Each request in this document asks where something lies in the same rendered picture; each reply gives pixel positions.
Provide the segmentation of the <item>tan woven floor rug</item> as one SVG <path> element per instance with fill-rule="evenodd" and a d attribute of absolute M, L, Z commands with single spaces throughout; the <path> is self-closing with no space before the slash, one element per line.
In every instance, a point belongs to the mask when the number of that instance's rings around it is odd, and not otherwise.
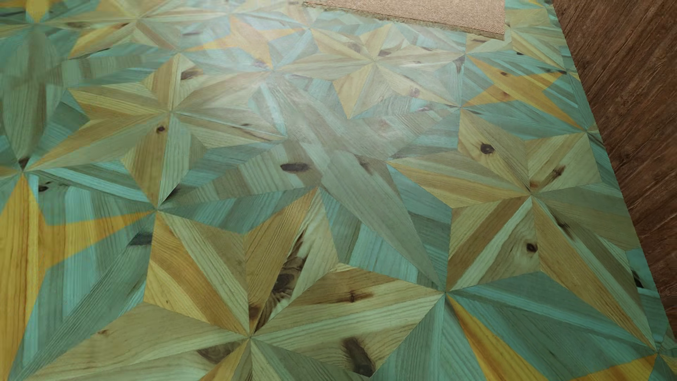
<path fill-rule="evenodd" d="M 303 5 L 494 39 L 505 35 L 505 0 L 303 0 Z"/>

